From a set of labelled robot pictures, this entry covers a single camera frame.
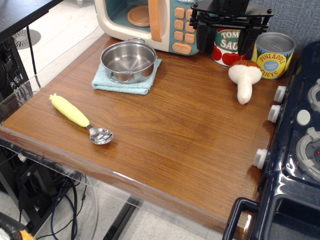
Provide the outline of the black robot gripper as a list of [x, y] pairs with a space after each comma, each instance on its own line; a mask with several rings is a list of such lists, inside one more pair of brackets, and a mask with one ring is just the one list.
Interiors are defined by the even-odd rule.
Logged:
[[274, 16], [271, 8], [251, 0], [202, 0], [191, 4], [189, 24], [196, 30], [197, 49], [207, 48], [210, 28], [240, 30], [237, 52], [245, 55]]

